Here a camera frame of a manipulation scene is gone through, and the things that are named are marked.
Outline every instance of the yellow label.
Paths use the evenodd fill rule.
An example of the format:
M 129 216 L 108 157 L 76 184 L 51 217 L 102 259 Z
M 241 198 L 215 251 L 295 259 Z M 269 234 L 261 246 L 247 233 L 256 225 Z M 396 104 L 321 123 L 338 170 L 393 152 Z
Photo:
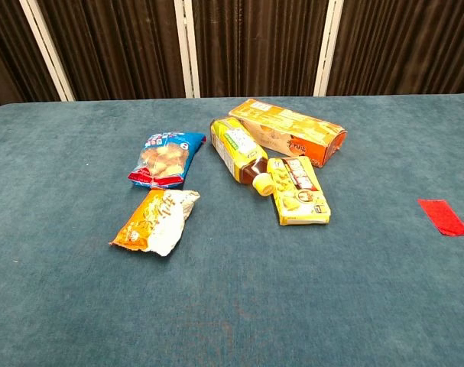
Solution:
M 271 158 L 268 172 L 281 225 L 329 222 L 330 208 L 308 157 Z
M 213 146 L 236 180 L 240 180 L 240 170 L 250 162 L 260 157 L 268 159 L 267 153 L 238 119 L 217 119 L 211 124 L 210 130 Z

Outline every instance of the crumpled chip bag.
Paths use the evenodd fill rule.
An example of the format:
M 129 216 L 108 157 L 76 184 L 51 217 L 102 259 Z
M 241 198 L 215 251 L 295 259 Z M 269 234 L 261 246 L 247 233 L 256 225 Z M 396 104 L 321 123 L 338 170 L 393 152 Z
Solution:
M 110 244 L 167 256 L 199 198 L 191 190 L 151 190 Z
M 200 132 L 154 134 L 145 142 L 128 178 L 139 186 L 176 187 L 184 182 L 194 154 L 205 141 Z

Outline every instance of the brown liquid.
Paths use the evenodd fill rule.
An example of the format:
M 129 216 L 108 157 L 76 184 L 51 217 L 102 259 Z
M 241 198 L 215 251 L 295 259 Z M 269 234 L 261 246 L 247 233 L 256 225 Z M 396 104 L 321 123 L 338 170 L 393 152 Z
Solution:
M 259 157 L 240 169 L 240 182 L 251 185 L 255 176 L 266 173 L 267 171 L 268 160 L 263 157 Z

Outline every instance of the yellow snack bag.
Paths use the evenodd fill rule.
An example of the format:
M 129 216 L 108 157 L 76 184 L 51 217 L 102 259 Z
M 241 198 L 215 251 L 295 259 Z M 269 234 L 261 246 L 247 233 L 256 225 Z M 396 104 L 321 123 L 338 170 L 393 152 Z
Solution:
M 308 157 L 269 158 L 268 172 L 282 226 L 330 221 L 329 204 Z
M 190 190 L 151 190 L 111 245 L 167 256 L 179 241 L 184 221 L 200 198 Z

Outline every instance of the cardboard box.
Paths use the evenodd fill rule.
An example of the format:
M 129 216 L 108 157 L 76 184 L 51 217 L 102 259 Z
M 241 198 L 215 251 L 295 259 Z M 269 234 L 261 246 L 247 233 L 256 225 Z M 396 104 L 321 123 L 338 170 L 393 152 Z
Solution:
M 248 99 L 229 112 L 260 145 L 290 157 L 305 155 L 322 167 L 344 142 L 347 131 L 332 122 Z
M 279 224 L 327 224 L 330 208 L 307 157 L 269 158 Z

